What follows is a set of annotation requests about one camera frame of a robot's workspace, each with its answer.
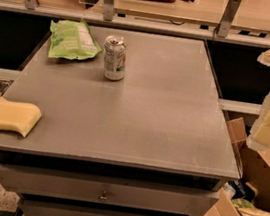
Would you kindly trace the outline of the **green chip bag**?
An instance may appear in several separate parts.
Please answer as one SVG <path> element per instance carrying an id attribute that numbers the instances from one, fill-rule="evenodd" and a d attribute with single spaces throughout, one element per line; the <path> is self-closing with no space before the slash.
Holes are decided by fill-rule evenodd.
<path id="1" fill-rule="evenodd" d="M 49 58 L 67 60 L 85 60 L 99 55 L 102 51 L 97 41 L 91 36 L 89 25 L 82 19 L 52 21 L 50 24 Z"/>

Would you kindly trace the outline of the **upper drawer with knob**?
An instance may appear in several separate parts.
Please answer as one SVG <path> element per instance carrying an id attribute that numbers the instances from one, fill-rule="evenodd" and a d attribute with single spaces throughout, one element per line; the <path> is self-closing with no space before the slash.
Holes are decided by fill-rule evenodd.
<path id="1" fill-rule="evenodd" d="M 191 216 L 204 215 L 219 199 L 207 191 L 6 164 L 0 184 L 10 192 Z"/>

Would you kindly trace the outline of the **right metal bracket post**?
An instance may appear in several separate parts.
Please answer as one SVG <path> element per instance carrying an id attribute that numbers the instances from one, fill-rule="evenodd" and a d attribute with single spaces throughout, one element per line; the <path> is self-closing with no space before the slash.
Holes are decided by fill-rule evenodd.
<path id="1" fill-rule="evenodd" d="M 234 17 L 239 9 L 242 0 L 229 0 L 226 8 L 221 16 L 221 21 L 216 29 L 216 34 L 218 37 L 226 37 L 233 23 Z"/>

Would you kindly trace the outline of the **silver 7up soda can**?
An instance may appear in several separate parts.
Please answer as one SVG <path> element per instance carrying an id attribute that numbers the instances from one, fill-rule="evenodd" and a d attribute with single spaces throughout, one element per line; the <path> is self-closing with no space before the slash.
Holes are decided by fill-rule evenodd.
<path id="1" fill-rule="evenodd" d="M 126 46 L 123 37 L 117 35 L 106 38 L 104 44 L 104 76 L 113 81 L 125 77 Z"/>

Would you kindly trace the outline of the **snack packages in box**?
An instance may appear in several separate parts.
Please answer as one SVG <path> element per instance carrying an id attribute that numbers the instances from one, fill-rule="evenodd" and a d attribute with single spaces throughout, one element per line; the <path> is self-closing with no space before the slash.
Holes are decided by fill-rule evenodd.
<path id="1" fill-rule="evenodd" d="M 270 212 L 254 205 L 258 190 L 252 184 L 243 184 L 239 180 L 228 181 L 223 190 L 240 216 L 270 216 Z"/>

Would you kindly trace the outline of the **grey drawer cabinet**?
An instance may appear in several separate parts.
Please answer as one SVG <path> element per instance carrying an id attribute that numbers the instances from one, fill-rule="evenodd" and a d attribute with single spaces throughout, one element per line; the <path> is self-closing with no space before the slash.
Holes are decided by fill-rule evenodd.
<path id="1" fill-rule="evenodd" d="M 101 58 L 54 60 L 40 48 L 5 97 L 36 105 L 42 117 L 26 137 L 0 131 L 0 164 L 218 194 L 239 171 L 205 43 L 131 31 L 125 39 L 125 77 L 116 82 L 103 76 Z M 17 194 L 43 203 L 191 216 Z"/>

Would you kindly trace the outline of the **yellow wavy sponge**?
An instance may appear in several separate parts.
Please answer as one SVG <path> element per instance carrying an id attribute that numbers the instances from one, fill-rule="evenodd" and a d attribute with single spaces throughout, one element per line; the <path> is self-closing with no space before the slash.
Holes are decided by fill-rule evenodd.
<path id="1" fill-rule="evenodd" d="M 0 130 L 15 131 L 26 137 L 42 117 L 40 111 L 34 104 L 0 97 Z"/>

